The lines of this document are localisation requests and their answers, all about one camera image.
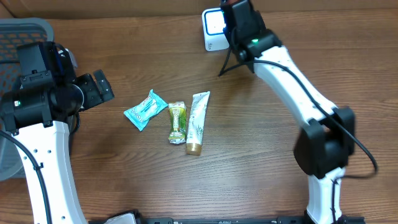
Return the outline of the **white cream tube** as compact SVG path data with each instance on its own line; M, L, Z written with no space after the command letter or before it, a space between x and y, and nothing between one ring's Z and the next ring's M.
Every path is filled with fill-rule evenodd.
M209 97L210 91L193 95L186 140L186 153L189 155L199 156L201 154Z

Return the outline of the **green snack packet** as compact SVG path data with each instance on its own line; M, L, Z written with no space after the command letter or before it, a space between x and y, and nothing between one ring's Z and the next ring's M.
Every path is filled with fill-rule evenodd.
M169 142L171 144L185 143L187 137L187 113L185 103L183 101L169 103L169 114L171 122Z

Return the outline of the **teal wet wipes packet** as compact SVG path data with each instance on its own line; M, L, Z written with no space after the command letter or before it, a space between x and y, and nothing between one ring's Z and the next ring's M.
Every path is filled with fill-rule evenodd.
M153 90L140 104L124 112L125 117L139 130L142 131L149 120L158 115L168 104Z

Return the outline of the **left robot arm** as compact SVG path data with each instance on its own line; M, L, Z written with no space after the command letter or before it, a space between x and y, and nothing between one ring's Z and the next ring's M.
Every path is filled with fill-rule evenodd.
M17 147L34 223L86 223L69 155L74 115L114 98L102 70L76 76L69 51L46 41L17 48L18 90L1 99L1 136Z

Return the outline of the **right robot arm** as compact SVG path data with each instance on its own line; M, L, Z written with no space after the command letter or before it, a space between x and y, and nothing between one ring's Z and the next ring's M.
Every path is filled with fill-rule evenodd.
M353 111L325 98L298 69L273 31L233 29L229 41L239 63L271 87L300 128L294 157L308 176L305 221L343 223L340 192L354 153Z

